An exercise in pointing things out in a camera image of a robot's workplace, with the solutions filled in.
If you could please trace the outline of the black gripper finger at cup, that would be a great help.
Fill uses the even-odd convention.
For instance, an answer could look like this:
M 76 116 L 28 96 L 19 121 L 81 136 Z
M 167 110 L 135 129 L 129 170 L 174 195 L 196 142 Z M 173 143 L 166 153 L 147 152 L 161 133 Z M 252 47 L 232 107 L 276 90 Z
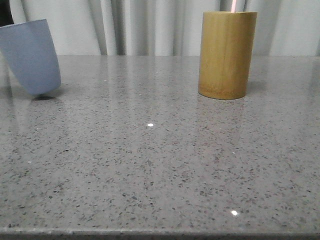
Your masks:
M 13 18 L 11 13 L 10 1 L 0 0 L 0 27 L 12 24 Z

